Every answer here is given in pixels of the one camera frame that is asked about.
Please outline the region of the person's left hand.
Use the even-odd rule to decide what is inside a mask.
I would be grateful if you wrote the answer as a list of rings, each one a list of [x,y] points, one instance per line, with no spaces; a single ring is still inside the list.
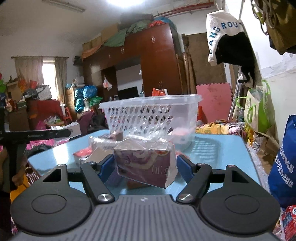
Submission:
[[[13,188],[11,188],[11,182],[18,187],[23,184],[23,176],[25,174],[26,165],[28,159],[23,153],[23,151],[18,152],[16,161],[11,161],[16,163],[16,173],[14,176],[10,176],[10,157],[8,151],[5,147],[1,150],[1,191],[10,193]]]

